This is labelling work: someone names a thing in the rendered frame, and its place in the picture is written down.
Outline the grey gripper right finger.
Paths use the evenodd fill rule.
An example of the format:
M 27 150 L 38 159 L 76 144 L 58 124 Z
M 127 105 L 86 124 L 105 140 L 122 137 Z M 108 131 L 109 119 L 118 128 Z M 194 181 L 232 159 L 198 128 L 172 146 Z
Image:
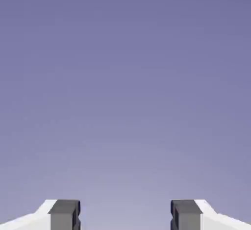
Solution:
M 205 199 L 171 200 L 170 230 L 251 230 L 251 224 L 217 213 Z

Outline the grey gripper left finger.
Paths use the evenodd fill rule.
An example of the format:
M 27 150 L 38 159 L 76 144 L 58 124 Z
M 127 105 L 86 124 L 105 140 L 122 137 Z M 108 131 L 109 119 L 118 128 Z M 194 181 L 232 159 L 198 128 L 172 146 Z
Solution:
M 81 230 L 80 200 L 46 199 L 34 212 L 0 224 L 0 230 Z

